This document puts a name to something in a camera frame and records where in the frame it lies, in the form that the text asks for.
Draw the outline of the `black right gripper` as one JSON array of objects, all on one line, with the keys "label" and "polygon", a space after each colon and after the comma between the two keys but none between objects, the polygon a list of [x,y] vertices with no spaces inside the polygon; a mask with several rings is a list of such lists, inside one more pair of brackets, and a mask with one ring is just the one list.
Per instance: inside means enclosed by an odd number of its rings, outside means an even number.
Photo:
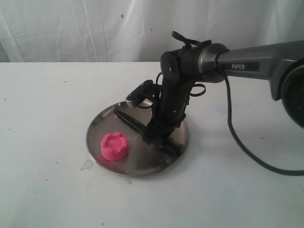
[{"label": "black right gripper", "polygon": [[142,134],[142,140],[146,144],[160,145],[176,128],[180,128],[194,82],[194,80],[173,82],[168,79],[162,81],[160,99],[153,108],[152,118]]}]

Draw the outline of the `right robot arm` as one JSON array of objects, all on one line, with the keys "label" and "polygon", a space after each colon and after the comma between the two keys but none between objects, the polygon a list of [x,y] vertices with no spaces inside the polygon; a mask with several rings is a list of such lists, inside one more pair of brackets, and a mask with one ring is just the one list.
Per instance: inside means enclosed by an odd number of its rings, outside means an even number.
[{"label": "right robot arm", "polygon": [[160,97],[143,134],[146,143],[168,138],[185,118],[190,92],[196,82],[219,83],[224,76],[266,80],[272,98],[299,126],[304,124],[304,43],[291,41],[229,50],[219,43],[184,47],[161,56]]}]

